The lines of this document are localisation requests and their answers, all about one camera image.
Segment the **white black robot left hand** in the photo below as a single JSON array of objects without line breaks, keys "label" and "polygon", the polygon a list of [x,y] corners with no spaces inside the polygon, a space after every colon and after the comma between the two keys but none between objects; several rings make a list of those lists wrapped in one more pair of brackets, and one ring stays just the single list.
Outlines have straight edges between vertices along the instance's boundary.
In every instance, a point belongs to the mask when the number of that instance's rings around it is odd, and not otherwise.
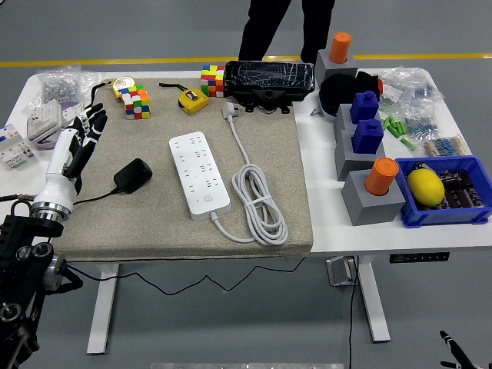
[{"label": "white black robot left hand", "polygon": [[35,196],[32,211],[66,219],[81,190],[81,173],[92,156],[108,117],[102,103],[85,109],[59,135],[46,172],[46,184]]}]

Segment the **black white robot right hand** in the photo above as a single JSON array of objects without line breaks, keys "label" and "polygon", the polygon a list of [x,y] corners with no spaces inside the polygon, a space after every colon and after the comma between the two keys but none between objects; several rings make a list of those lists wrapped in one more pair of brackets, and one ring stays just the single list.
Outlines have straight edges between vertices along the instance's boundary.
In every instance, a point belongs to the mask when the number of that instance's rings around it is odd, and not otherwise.
[{"label": "black white robot right hand", "polygon": [[440,331],[440,336],[444,339],[445,344],[449,347],[450,352],[456,359],[456,363],[449,361],[441,361],[440,364],[446,368],[468,368],[474,369],[477,366],[474,365],[469,357],[464,353],[460,345],[445,331]]}]

